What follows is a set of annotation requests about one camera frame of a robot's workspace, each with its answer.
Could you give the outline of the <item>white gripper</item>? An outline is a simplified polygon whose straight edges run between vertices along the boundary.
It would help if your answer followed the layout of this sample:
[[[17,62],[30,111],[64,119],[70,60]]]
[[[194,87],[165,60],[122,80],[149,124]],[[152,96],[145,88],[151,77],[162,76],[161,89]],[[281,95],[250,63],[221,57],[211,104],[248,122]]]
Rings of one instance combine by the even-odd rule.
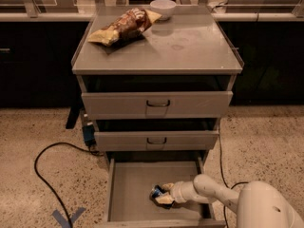
[[[158,204],[172,205],[177,203],[186,203],[187,201],[196,201],[198,193],[191,181],[178,181],[176,183],[165,183],[161,186],[164,191],[170,191],[170,194],[163,194],[155,198]]]

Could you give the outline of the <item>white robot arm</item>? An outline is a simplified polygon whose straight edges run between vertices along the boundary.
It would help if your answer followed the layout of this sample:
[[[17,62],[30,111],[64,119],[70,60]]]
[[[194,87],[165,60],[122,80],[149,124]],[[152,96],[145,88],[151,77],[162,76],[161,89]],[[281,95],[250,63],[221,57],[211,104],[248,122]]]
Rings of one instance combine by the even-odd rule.
[[[240,192],[218,184],[205,174],[190,181],[156,185],[151,198],[159,205],[220,201],[237,215],[237,228],[304,228],[303,218],[270,184],[255,180]]]

